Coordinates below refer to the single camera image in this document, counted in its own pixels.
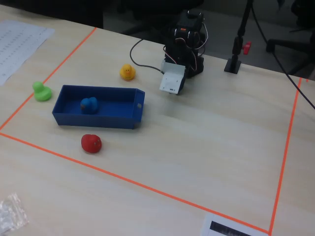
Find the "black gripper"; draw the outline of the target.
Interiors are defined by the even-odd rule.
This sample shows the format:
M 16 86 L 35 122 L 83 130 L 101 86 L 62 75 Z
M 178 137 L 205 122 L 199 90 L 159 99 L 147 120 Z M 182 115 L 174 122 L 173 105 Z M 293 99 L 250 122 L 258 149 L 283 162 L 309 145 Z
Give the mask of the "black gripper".
M 183 65 L 188 70 L 188 73 L 196 72 L 196 49 L 180 45 L 165 45 L 163 47 L 165 61 L 177 65 Z M 187 73 L 185 72 L 180 83 L 178 95 L 182 91 Z

